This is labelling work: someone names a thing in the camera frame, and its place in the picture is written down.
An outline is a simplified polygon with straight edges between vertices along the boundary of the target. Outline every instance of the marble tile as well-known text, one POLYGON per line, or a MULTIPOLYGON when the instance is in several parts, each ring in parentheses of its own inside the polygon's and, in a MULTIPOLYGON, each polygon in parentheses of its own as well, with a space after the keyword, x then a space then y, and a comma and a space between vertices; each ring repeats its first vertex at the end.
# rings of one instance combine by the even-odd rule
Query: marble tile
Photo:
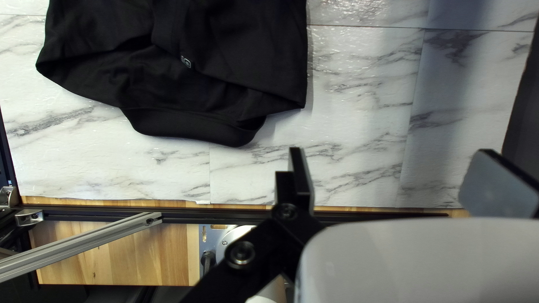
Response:
POLYGON ((270 204, 289 146, 305 149, 317 205, 393 206, 423 31, 311 26, 308 105, 272 115, 242 148, 210 146, 212 203, 270 204))
POLYGON ((309 0, 310 24, 424 27, 429 0, 309 0))
POLYGON ((44 17, 0 16, 0 105, 22 195, 209 200, 209 145, 134 131, 34 64, 44 17))
POLYGON ((397 206, 460 206, 473 153, 502 146, 532 35, 426 31, 397 206))
POLYGON ((431 0, 428 29, 533 31, 537 0, 431 0))
POLYGON ((49 0, 0 0, 0 15, 44 16, 49 0))

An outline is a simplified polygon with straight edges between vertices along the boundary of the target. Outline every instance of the wooden board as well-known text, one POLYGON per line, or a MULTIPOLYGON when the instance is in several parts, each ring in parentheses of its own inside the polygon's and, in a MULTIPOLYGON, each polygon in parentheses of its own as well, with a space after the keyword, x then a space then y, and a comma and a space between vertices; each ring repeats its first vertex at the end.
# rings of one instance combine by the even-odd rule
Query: wooden board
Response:
MULTIPOLYGON (((83 200, 22 197, 25 204, 107 205, 178 208, 270 209, 271 205, 196 204, 184 200, 83 200)), ((316 206, 328 211, 445 212, 468 217, 464 209, 366 208, 316 206)), ((33 247, 105 225, 102 222, 39 223, 33 247)), ((194 285, 199 277, 198 225, 159 224, 38 270, 42 284, 194 285)))
MULTIPOLYGON (((31 231, 33 247, 99 228, 102 222, 52 222, 31 231)), ((38 270, 42 284, 194 285, 198 225, 159 224, 38 270)))

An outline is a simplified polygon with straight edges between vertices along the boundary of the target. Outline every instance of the black screw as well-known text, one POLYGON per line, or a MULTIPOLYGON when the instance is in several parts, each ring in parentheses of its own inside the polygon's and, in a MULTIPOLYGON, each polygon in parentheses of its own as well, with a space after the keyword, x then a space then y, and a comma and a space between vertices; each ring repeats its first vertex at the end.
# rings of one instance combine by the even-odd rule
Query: black screw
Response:
POLYGON ((296 219, 298 214, 296 213, 296 206, 294 204, 284 203, 279 207, 277 215, 283 220, 293 220, 296 219))
POLYGON ((241 268, 254 259, 254 245, 249 241, 234 243, 229 253, 229 265, 233 268, 241 268))

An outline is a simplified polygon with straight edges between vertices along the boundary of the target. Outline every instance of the black cloth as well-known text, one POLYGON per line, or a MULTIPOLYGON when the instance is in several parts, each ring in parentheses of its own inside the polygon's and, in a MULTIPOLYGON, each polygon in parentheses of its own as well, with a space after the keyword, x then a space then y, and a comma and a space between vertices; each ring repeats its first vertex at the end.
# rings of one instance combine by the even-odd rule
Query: black cloth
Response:
POLYGON ((37 70, 133 128, 239 147, 305 106, 305 0, 51 0, 37 70))

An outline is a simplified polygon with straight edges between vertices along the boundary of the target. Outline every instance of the garment label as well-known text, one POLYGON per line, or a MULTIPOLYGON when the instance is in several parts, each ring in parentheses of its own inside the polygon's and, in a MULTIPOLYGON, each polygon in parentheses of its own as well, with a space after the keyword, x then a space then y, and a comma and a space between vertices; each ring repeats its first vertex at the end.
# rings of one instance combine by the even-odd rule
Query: garment label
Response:
POLYGON ((182 56, 182 62, 187 66, 188 68, 191 68, 191 61, 187 60, 184 56, 182 56))

